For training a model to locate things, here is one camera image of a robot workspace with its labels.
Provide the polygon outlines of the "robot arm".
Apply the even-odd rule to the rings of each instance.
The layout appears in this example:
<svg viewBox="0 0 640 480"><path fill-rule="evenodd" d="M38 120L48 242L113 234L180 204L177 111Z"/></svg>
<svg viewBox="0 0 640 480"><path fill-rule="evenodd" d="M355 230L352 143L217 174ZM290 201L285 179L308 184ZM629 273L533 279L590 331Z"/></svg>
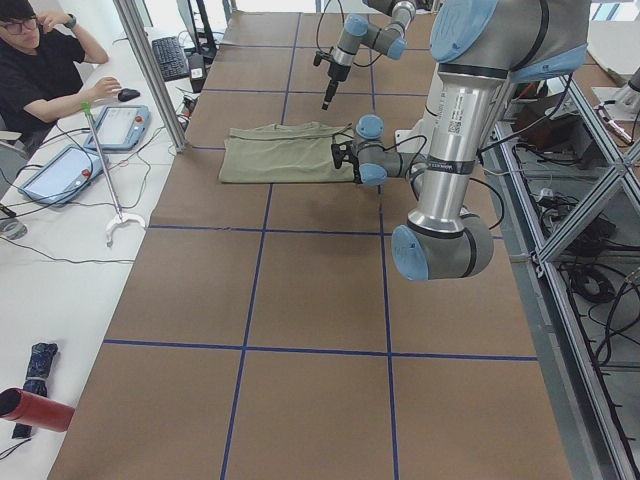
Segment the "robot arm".
<svg viewBox="0 0 640 480"><path fill-rule="evenodd" d="M570 74L587 49L587 1L447 1L430 52L442 81L426 154L392 153L381 119L362 117L350 147L363 184L406 178L418 199L392 234L392 257L412 281L470 277L493 256L486 223L463 207L496 89Z"/></svg>
<svg viewBox="0 0 640 480"><path fill-rule="evenodd" d="M391 18L385 27L370 23L363 16L349 14L343 23L337 44L329 51L316 50L314 66L328 63L329 82L322 109L327 110L339 85L346 81L361 45L398 60L406 49L406 32L418 10L415 1L364 1L364 4Z"/></svg>

